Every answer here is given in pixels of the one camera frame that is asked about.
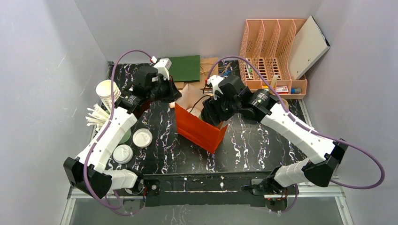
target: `gray wall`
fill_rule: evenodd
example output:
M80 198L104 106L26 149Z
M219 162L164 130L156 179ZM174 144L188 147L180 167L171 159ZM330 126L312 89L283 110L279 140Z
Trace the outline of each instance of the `gray wall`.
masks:
M73 0L0 1L0 224L59 224L107 61Z
M107 60L239 54L245 19L308 18L318 0L75 0ZM130 54L123 62L147 62Z
M397 12L396 0L324 0L315 14L331 48L308 76L311 120L318 130L370 150L386 169L376 189L345 189L355 224L397 224ZM338 175L368 185L380 172L349 149Z

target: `cardboard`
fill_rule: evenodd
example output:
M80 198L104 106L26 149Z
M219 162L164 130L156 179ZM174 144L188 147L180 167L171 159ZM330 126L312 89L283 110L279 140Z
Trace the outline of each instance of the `cardboard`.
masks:
M198 99L205 95L202 94L202 90L187 84L181 94L182 97L176 101L177 133L208 152L215 153L224 138L228 124L224 123L225 126L221 128L213 127L187 111L187 109L193 107ZM195 108L202 110L202 102L205 100L204 97L196 104Z
M184 82L174 82L174 84L176 85L176 88L179 90L184 88Z
M213 58L203 58L200 59L200 66L203 68L200 69L201 72L203 71L209 71L211 66L218 60L217 57L213 57ZM217 75L218 74L218 65L216 65L212 71L213 75ZM192 85L193 87L197 88L197 89L203 89L203 87L205 87L205 80L207 78L207 73L200 73L200 81L199 82L184 82L184 86L185 87L187 84Z

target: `white cable clip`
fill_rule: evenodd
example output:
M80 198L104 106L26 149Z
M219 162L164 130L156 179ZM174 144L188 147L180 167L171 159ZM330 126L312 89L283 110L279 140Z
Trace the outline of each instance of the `white cable clip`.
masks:
M313 132L315 130L315 128L311 127L309 128L310 130L308 131L309 133Z
M292 120L292 122L293 122L293 124L296 124L297 123L297 118L294 116L294 114L293 113L291 113L290 111L288 111L287 112L287 117L289 117L289 114L291 114L292 116L293 116L293 118L294 118L294 120Z
M156 63L157 61L158 61L158 59L156 57L152 56L151 63Z
M93 146L94 144L98 144L98 141L95 138L93 138L91 141L92 142L89 144L89 147Z
M106 126L107 123L110 123L109 125L112 125L112 120L108 117L107 120L105 121L104 125L102 125L102 127Z

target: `black marble table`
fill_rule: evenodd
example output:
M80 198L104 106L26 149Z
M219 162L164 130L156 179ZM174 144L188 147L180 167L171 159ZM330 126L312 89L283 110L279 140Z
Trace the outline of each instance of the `black marble table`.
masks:
M237 61L220 62L220 66L229 62L229 75L239 76ZM133 79L142 65L117 65L115 82L120 89ZM290 111L304 121L299 102L288 102ZM174 109L170 109L167 103L154 102L131 128L132 134L140 128L149 129L152 143L141 149L135 146L131 137L125 144L133 149L133 159L120 165L111 156L107 169L128 167L143 174L272 171L277 166L290 165L305 158L296 146L276 131L245 120L240 114L234 115L228 124L223 141L211 154L177 133Z

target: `stack of paper cups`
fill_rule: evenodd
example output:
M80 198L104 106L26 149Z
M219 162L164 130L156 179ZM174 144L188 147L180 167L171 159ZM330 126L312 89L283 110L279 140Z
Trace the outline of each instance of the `stack of paper cups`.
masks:
M95 89L97 92L97 95L101 98L102 103L104 103L105 107L111 111L112 109L112 99L111 99L111 81L102 81L97 85L97 88ZM113 82L113 93L115 96L115 102L116 100L120 97L120 90L117 87L116 83Z

